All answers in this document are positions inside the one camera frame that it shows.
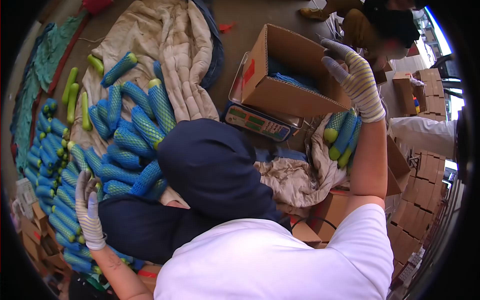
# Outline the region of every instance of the yellow boot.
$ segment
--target yellow boot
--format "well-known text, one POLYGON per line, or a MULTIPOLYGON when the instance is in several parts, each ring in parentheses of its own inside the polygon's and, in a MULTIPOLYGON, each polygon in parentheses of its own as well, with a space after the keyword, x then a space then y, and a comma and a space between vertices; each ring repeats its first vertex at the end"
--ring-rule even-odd
POLYGON ((321 9, 316 9, 316 8, 300 8, 299 12, 305 18, 315 19, 320 22, 325 22, 329 17, 329 15, 324 16, 323 11, 321 9))

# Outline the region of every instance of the red plastic scrap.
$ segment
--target red plastic scrap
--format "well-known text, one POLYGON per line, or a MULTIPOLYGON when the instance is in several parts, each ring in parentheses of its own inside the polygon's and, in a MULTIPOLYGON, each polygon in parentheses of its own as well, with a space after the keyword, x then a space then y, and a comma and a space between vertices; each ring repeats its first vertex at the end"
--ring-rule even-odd
POLYGON ((235 22, 232 22, 232 24, 218 24, 218 29, 221 33, 229 33, 233 25, 235 25, 235 22))

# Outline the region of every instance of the green cloth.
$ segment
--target green cloth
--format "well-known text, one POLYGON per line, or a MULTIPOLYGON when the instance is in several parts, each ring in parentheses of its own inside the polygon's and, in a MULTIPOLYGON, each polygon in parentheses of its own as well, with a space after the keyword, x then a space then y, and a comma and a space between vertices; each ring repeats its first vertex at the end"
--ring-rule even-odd
POLYGON ((13 140, 18 148, 16 165, 19 178, 23 178, 22 170, 27 166, 26 156, 30 148, 33 102, 40 88, 48 91, 59 61, 86 14, 87 11, 84 10, 76 17, 69 17, 60 28, 55 24, 44 36, 33 57, 33 63, 27 73, 22 90, 17 130, 13 140))

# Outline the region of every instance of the work glove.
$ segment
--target work glove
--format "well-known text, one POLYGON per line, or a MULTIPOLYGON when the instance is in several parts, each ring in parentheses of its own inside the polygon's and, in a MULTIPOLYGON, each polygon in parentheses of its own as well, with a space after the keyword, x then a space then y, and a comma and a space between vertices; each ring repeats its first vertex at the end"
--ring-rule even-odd
POLYGON ((82 171, 78 175, 75 189, 75 211, 82 228, 85 244, 88 249, 101 250, 105 247, 102 224, 98 217, 98 200, 96 197, 96 179, 91 179, 89 171, 82 171))
POLYGON ((371 123, 383 119, 385 110, 378 96, 375 78, 368 62, 350 47, 329 39, 323 39, 320 45, 326 48, 322 63, 355 103, 361 120, 371 123), (345 71, 331 56, 339 56, 347 64, 349 72, 345 71))

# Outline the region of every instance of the beige blanket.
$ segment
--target beige blanket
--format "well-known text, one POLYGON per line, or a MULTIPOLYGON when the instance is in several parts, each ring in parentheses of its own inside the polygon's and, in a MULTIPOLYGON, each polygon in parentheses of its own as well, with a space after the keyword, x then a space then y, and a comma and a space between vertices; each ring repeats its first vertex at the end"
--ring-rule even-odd
POLYGON ((262 175, 262 183, 273 189, 277 207, 286 213, 306 216, 303 208, 320 203, 331 188, 346 178, 346 168, 338 169, 337 162, 328 157, 328 147, 323 142, 325 126, 330 120, 327 115, 312 135, 312 160, 316 170, 304 161, 276 158, 271 162, 256 162, 255 167, 262 175))
MULTIPOLYGON (((116 83, 131 81, 146 93, 148 82, 155 78, 153 62, 159 60, 168 97, 179 122, 199 118, 219 120, 210 96, 200 86, 200 81, 210 66, 212 49, 208 24, 192 1, 144 0, 134 1, 128 7, 102 43, 92 50, 92 54, 103 61, 106 73, 126 52, 133 52, 138 58, 137 66, 126 72, 116 83)), ((100 85, 101 80, 94 68, 89 66, 82 79, 81 90, 87 92, 89 106, 108 97, 108 90, 100 85)), ((77 101, 71 140, 84 149, 93 146, 100 156, 106 153, 111 140, 104 141, 95 128, 90 132, 82 129, 80 99, 81 93, 77 101)), ((131 120, 134 106, 134 102, 124 96, 121 117, 131 120)), ((183 202, 181 198, 177 199, 178 195, 170 188, 165 196, 183 202)))

